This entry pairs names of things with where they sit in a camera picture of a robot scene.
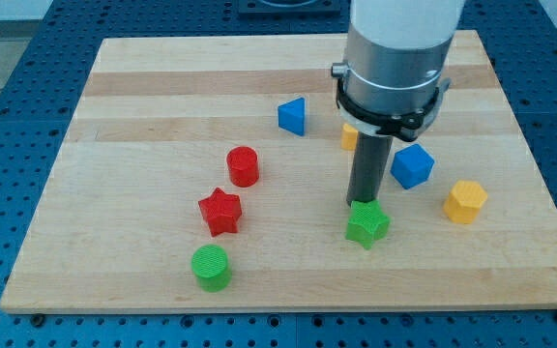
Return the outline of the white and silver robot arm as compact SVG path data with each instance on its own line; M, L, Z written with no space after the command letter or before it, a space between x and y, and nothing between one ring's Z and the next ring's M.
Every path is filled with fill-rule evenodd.
M353 0L343 59L331 67L346 123L416 140L450 86L441 77L464 0Z

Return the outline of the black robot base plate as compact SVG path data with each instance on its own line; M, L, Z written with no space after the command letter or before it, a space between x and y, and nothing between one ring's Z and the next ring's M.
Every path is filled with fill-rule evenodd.
M335 15L338 0L237 0L239 15Z

